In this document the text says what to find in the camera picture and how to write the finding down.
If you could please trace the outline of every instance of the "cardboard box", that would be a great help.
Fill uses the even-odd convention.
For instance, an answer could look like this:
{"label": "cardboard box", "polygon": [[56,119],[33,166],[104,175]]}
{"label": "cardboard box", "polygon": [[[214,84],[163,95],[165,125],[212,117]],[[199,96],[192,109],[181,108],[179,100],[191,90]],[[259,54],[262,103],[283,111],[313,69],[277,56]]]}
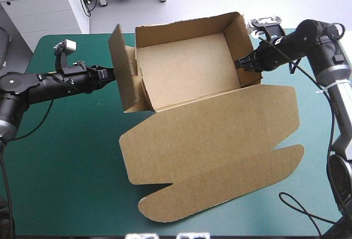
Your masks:
{"label": "cardboard box", "polygon": [[133,184],[172,183],[142,198],[149,219],[170,222],[274,184],[297,167],[301,145],[273,151],[299,126],[295,90],[235,69],[252,51],[243,17],[136,28],[109,40],[124,111],[155,111],[120,138]]}

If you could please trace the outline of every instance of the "drawer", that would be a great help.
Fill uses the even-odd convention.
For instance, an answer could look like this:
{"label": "drawer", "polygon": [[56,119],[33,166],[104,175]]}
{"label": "drawer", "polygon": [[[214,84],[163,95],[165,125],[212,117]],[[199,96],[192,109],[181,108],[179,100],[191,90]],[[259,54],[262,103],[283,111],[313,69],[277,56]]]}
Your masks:
{"label": "drawer", "polygon": [[27,45],[29,46],[30,50],[34,52],[41,37],[46,35],[59,35],[59,34],[81,34],[81,30],[78,26],[75,26],[75,27],[54,29],[54,30],[48,30],[48,31],[37,31],[29,34],[22,34],[22,37],[27,43]]}
{"label": "drawer", "polygon": [[71,9],[68,0],[14,0],[1,5],[11,19]]}
{"label": "drawer", "polygon": [[21,34],[78,26],[72,10],[13,18]]}

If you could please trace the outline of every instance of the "box flap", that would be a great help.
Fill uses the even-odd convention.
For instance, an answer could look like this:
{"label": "box flap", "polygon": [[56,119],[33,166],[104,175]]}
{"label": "box flap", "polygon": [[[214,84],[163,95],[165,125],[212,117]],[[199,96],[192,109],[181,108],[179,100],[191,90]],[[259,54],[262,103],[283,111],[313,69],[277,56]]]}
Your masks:
{"label": "box flap", "polygon": [[109,38],[109,49],[111,60],[114,66],[114,73],[120,91],[122,107],[124,110],[131,108],[137,103],[137,94],[132,75],[135,74],[133,62],[128,60],[128,54],[125,50],[125,42],[121,33],[120,25]]}
{"label": "box flap", "polygon": [[154,110],[240,87],[223,33],[137,49]]}
{"label": "box flap", "polygon": [[303,152],[293,145],[202,172],[142,198],[138,208],[153,221],[180,220],[285,179]]}
{"label": "box flap", "polygon": [[298,126],[294,88],[255,85],[157,112],[120,146],[131,183],[174,183],[139,206],[174,221],[287,177],[303,148],[273,148]]}
{"label": "box flap", "polygon": [[208,18],[177,21],[170,24],[139,26],[136,28],[136,47],[142,48],[219,34],[238,16],[240,16],[238,12],[231,12]]}

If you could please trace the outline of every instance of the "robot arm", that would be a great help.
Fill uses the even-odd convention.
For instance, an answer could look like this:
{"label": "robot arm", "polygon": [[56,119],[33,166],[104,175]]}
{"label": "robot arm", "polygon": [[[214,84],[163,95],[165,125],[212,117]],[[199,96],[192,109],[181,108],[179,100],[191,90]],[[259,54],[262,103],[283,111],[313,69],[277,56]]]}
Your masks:
{"label": "robot arm", "polygon": [[67,55],[75,51],[75,42],[64,40],[54,47],[53,73],[22,74],[8,72],[0,77],[0,141],[15,139],[30,104],[81,93],[91,93],[115,80],[112,68],[87,67],[84,62],[67,65]]}
{"label": "robot arm", "polygon": [[296,30],[284,35],[278,17],[253,20],[251,30],[264,33],[266,41],[246,57],[236,61],[237,68],[249,71],[272,71],[293,60],[307,56],[318,85],[325,87],[332,103],[340,136],[332,145],[329,158],[335,201],[344,215],[325,235],[325,238],[352,237],[352,87],[351,67],[339,40],[345,28],[304,20]]}

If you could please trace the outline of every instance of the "green table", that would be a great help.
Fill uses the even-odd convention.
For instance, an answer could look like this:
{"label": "green table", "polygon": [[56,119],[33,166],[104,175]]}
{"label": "green table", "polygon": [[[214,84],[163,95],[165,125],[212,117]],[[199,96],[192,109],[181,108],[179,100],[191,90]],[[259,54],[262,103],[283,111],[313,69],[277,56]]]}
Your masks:
{"label": "green table", "polygon": [[[38,44],[27,72],[54,70],[52,47],[63,39],[77,42],[69,61],[111,67],[109,35],[46,36]],[[134,45],[134,35],[125,34]],[[301,65],[309,69],[307,60]],[[300,128],[279,147],[301,143],[305,155],[293,174],[260,191],[169,224],[139,213],[140,198],[160,188],[129,183],[118,138],[151,112],[124,114],[116,83],[91,95],[58,99],[44,125],[26,139],[11,142],[5,154],[19,235],[124,235],[209,231],[213,235],[316,235],[309,219],[286,207],[278,193],[286,191],[317,215],[337,220],[325,174],[330,111],[322,95],[301,73],[288,66],[264,74],[264,83],[296,87]],[[49,102],[33,105],[19,135],[34,128]],[[323,231],[328,224],[318,222]]]}

